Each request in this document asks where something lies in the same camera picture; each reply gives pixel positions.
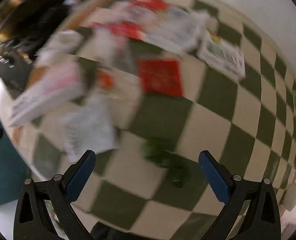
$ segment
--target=papers on floor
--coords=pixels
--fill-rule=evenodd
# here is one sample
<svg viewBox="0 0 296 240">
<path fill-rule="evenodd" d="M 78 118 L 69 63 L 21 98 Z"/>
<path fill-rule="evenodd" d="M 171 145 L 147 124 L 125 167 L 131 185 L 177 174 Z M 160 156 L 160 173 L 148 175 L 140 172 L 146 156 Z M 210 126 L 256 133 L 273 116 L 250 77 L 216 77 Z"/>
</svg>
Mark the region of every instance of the papers on floor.
<svg viewBox="0 0 296 240">
<path fill-rule="evenodd" d="M 73 30 L 56 32 L 51 35 L 44 47 L 37 52 L 35 67 L 51 66 L 60 60 L 60 56 L 71 52 L 82 42 L 83 36 Z"/>
<path fill-rule="evenodd" d="M 70 162 L 76 162 L 86 150 L 96 154 L 115 149 L 115 131 L 102 96 L 95 96 L 78 112 L 62 118 L 64 146 Z"/>
<path fill-rule="evenodd" d="M 79 98 L 84 93 L 85 88 L 78 63 L 72 61 L 50 68 L 39 82 L 14 101 L 9 126 L 23 125 L 62 102 Z"/>
<path fill-rule="evenodd" d="M 206 31 L 197 56 L 208 65 L 228 74 L 245 77 L 245 63 L 242 51 Z"/>
<path fill-rule="evenodd" d="M 175 54 L 198 46 L 210 17 L 206 10 L 186 12 L 160 0 L 118 1 L 110 12 L 109 23 L 106 17 L 104 23 L 94 22 L 89 27 L 105 27 L 114 35 L 142 40 Z"/>
</svg>

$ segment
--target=teal wall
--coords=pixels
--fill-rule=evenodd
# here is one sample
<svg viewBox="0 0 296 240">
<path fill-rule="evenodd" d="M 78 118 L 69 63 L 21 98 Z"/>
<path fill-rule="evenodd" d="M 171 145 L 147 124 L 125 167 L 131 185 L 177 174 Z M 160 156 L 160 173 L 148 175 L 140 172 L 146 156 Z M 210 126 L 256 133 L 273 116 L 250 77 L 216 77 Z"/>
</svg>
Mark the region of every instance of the teal wall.
<svg viewBox="0 0 296 240">
<path fill-rule="evenodd" d="M 0 140 L 0 205 L 19 198 L 28 171 L 28 166 L 4 132 Z"/>
</svg>

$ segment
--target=orange object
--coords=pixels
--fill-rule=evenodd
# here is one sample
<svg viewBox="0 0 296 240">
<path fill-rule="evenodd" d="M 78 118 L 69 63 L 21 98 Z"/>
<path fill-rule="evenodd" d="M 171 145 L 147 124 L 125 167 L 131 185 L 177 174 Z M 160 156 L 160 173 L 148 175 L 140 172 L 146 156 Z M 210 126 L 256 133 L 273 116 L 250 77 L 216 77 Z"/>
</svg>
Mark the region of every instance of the orange object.
<svg viewBox="0 0 296 240">
<path fill-rule="evenodd" d="M 110 89 L 115 85 L 113 81 L 113 77 L 108 72 L 99 70 L 98 74 L 99 74 L 100 84 L 103 88 Z"/>
</svg>

